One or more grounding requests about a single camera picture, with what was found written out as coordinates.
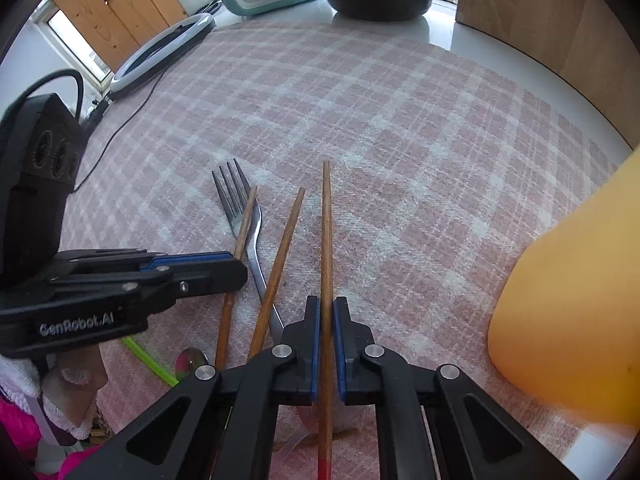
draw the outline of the wooden chopstick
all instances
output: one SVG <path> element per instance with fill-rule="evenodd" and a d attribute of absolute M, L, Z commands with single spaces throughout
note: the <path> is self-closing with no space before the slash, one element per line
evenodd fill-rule
<path fill-rule="evenodd" d="M 267 290 L 264 291 L 264 299 L 262 300 L 262 306 L 258 319 L 255 322 L 254 336 L 251 339 L 251 345 L 249 346 L 249 355 L 247 361 L 255 356 L 264 344 L 264 337 L 267 335 L 267 326 L 269 323 L 269 317 L 271 315 L 271 306 L 273 300 L 276 298 L 278 286 L 280 285 L 280 279 L 282 277 L 282 269 L 284 268 L 284 262 L 287 259 L 287 252 L 289 251 L 289 245 L 293 238 L 293 231 L 296 228 L 296 222 L 298 222 L 298 215 L 300 214 L 300 208 L 302 207 L 302 200 L 305 197 L 305 188 L 301 187 L 298 190 L 296 201 L 293 203 L 291 213 L 289 213 L 289 219 L 287 225 L 284 227 L 282 234 L 282 240 L 278 247 L 278 253 L 276 259 L 273 262 L 273 268 L 269 275 L 269 282 L 267 283 Z"/>
<path fill-rule="evenodd" d="M 320 253 L 320 378 L 318 391 L 318 480 L 331 480 L 334 439 L 334 233 L 331 166 L 322 165 L 322 241 Z"/>
<path fill-rule="evenodd" d="M 253 186 L 249 190 L 249 197 L 246 200 L 244 213 L 242 214 L 242 223 L 240 224 L 240 232 L 236 240 L 236 248 L 234 250 L 234 258 L 242 260 L 244 253 L 244 245 L 246 244 L 246 236 L 251 226 L 252 213 L 254 211 L 255 195 L 258 192 L 258 186 Z M 218 344 L 216 345 L 215 367 L 217 370 L 226 368 L 226 357 L 229 349 L 229 333 L 231 332 L 231 317 L 234 309 L 234 301 L 236 295 L 232 292 L 225 294 L 225 301 L 222 303 L 222 316 L 220 317 L 220 329 L 218 330 Z"/>

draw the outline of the plaid tablecloth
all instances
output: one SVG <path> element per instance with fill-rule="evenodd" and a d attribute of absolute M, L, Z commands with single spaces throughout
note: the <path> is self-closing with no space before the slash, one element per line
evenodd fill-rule
<path fill-rule="evenodd" d="M 110 107 L 80 175 L 149 89 Z M 458 364 L 562 454 L 577 430 L 500 376 L 486 330 L 527 244 L 614 171 L 591 140 L 515 83 L 436 46 L 308 23 L 220 28 L 168 70 L 69 199 L 62 248 L 231 251 L 210 170 L 233 157 L 260 186 L 267 274 L 296 190 L 307 188 L 276 300 L 286 322 L 319 292 L 328 158 L 335 292 L 353 318 L 412 364 Z M 213 358 L 221 304 L 179 301 L 136 339 L 169 370 L 187 346 Z M 244 362 L 257 309 L 250 279 L 234 311 L 231 365 Z M 102 352 L 110 381 L 98 402 L 117 431 L 167 387 L 119 341 Z M 282 411 L 281 441 L 297 424 Z M 378 475 L 372 412 L 357 425 L 335 443 L 335 478 Z M 315 453 L 297 450 L 272 478 L 313 478 Z"/>

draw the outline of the window frame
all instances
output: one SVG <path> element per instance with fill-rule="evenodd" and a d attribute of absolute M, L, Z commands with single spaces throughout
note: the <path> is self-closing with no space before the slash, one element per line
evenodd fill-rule
<path fill-rule="evenodd" d="M 57 35 L 56 31 L 49 25 L 49 20 L 61 10 L 53 0 L 43 0 L 40 5 L 33 11 L 30 20 L 38 26 L 38 30 L 44 36 L 45 40 L 62 56 L 73 68 L 81 73 L 84 80 L 91 85 L 102 97 L 104 97 L 111 84 L 113 72 L 109 73 L 100 81 L 93 72 L 91 72 L 76 54 L 67 46 L 62 38 Z"/>

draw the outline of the metal screw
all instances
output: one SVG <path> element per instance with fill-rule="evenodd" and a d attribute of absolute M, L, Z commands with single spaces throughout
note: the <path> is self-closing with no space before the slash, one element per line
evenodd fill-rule
<path fill-rule="evenodd" d="M 271 349 L 271 353 L 276 357 L 289 357 L 293 350 L 289 345 L 276 345 Z"/>
<path fill-rule="evenodd" d="M 440 375 L 445 379 L 457 379 L 460 377 L 460 369 L 454 365 L 444 365 L 440 367 Z"/>
<path fill-rule="evenodd" d="M 211 365 L 202 365 L 196 368 L 196 377 L 201 381 L 208 381 L 216 376 L 216 369 Z"/>
<path fill-rule="evenodd" d="M 380 345 L 367 345 L 364 353 L 369 357 L 382 357 L 385 354 L 385 349 Z"/>

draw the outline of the metal fork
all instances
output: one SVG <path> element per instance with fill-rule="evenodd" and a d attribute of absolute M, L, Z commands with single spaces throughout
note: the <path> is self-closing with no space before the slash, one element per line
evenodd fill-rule
<path fill-rule="evenodd" d="M 220 174 L 222 175 L 222 179 L 225 182 L 226 190 L 228 191 L 228 199 L 216 173 L 214 171 L 211 171 L 211 174 L 213 175 L 213 181 L 216 183 L 216 188 L 218 189 L 218 194 L 220 195 L 220 202 L 222 202 L 222 207 L 225 210 L 226 218 L 229 220 L 229 224 L 231 225 L 231 230 L 233 231 L 234 236 L 238 238 L 240 224 L 242 223 L 242 212 L 244 211 L 244 208 L 246 206 L 246 199 L 249 194 L 249 190 L 251 189 L 251 185 L 244 176 L 244 173 L 242 172 L 238 161 L 234 159 L 234 163 L 236 164 L 236 169 L 238 170 L 238 175 L 240 176 L 242 185 L 236 179 L 236 174 L 234 173 L 230 162 L 228 162 L 226 166 L 228 167 L 229 175 L 231 176 L 231 180 L 233 181 L 233 187 L 226 177 L 224 169 L 222 168 L 222 166 L 219 166 Z M 264 275 L 262 273 L 262 269 L 260 268 L 258 253 L 256 251 L 261 225 L 262 210 L 260 209 L 260 204 L 256 199 L 254 203 L 254 210 L 252 211 L 251 227 L 249 227 L 249 232 L 246 237 L 246 255 L 247 259 L 249 260 L 249 268 L 251 269 L 251 273 L 254 276 L 255 287 L 258 289 L 260 301 L 262 301 L 262 299 L 264 298 L 264 291 L 267 290 L 267 284 L 264 281 Z M 284 330 L 284 325 L 282 323 L 282 319 L 280 318 L 280 313 L 276 309 L 275 305 L 271 305 L 269 330 L 271 332 L 271 337 L 273 337 L 274 343 L 279 344 L 280 340 L 282 339 L 282 331 Z"/>

